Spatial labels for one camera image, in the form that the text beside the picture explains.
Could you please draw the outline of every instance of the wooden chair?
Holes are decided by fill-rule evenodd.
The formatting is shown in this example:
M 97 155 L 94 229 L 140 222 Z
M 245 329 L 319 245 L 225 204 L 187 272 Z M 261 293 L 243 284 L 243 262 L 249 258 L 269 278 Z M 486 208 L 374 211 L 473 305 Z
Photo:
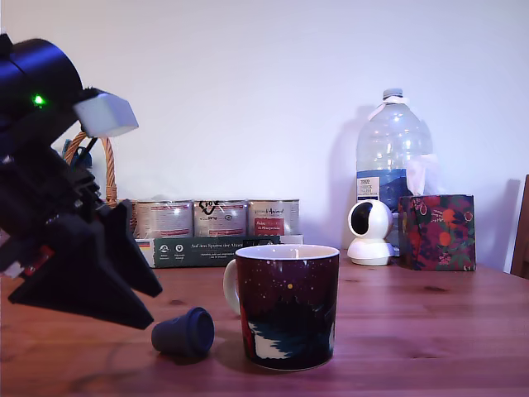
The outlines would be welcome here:
M 520 220 L 516 241 L 514 242 L 514 254 L 512 255 L 511 274 L 529 279 L 529 175 L 526 176 L 526 185 L 523 190 L 522 209 L 520 209 Z

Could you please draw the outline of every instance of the black cable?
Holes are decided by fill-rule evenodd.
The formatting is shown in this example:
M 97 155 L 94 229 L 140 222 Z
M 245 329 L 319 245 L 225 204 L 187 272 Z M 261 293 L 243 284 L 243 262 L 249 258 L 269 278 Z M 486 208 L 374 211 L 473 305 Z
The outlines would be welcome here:
M 90 140 L 90 142 L 86 146 L 86 149 L 83 150 L 83 152 L 79 155 L 79 157 L 75 161 L 75 164 L 72 165 L 72 168 L 75 168 L 77 164 L 81 164 L 81 162 L 84 160 L 84 157 L 86 157 L 87 154 L 92 150 L 93 146 L 96 144 L 97 141 L 98 141 L 97 138 L 92 138 Z

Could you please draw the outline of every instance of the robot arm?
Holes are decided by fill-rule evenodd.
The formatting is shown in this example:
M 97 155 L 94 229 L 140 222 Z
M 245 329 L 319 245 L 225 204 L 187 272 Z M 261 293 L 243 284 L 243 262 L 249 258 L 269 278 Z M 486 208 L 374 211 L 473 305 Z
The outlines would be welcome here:
M 127 101 L 83 89 L 59 48 L 0 35 L 0 228 L 10 236 L 0 274 L 25 280 L 14 304 L 144 329 L 153 318 L 131 289 L 162 289 L 131 235 L 130 203 L 109 208 L 93 175 L 50 147 L 78 120 L 94 138 L 137 127 Z

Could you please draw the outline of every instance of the green led light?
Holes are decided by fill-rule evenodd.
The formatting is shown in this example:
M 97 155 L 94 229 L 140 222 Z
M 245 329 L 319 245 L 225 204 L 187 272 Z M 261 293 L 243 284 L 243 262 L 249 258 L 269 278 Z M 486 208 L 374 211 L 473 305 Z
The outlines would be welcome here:
M 42 105 L 46 105 L 46 101 L 44 100 L 44 98 L 42 98 L 40 95 L 36 95 L 33 97 L 33 103 L 35 105 L 39 105 L 39 106 L 42 106 Z

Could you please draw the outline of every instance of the bottle label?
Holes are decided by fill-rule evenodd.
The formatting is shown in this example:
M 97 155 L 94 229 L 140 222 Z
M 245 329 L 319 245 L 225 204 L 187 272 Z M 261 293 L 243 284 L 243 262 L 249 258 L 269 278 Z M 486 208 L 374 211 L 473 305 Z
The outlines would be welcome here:
M 392 213 L 398 211 L 400 197 L 412 195 L 407 189 L 405 169 L 360 171 L 356 178 L 357 201 L 380 200 Z
M 368 176 L 364 178 L 358 176 L 356 180 L 356 196 L 359 201 L 367 199 L 379 200 L 379 194 L 380 178 L 378 176 Z

